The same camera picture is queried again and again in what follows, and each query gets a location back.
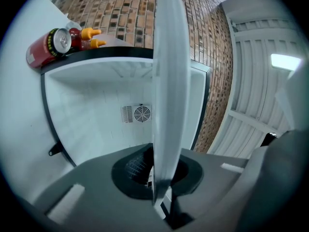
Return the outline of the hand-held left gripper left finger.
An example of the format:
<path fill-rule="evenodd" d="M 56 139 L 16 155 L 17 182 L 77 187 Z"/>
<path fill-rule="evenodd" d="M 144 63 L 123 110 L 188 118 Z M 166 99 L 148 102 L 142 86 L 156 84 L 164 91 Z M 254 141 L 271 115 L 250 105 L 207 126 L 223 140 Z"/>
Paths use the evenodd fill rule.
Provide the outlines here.
<path fill-rule="evenodd" d="M 84 191 L 62 228 L 70 232 L 168 232 L 169 225 L 153 207 L 151 188 L 141 181 L 143 165 L 152 159 L 152 144 L 145 144 L 87 160 L 51 184 L 34 206 L 50 214 L 79 184 Z"/>

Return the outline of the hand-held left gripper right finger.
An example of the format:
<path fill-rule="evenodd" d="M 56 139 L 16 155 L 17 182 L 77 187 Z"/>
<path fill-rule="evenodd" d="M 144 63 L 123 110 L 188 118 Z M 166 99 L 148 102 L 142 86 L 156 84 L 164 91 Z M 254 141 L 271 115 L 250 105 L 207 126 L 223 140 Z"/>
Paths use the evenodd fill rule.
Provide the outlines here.
<path fill-rule="evenodd" d="M 222 165 L 244 168 L 246 159 L 198 153 L 183 149 L 171 182 L 170 226 L 179 229 L 198 222 L 209 223 L 240 173 Z"/>

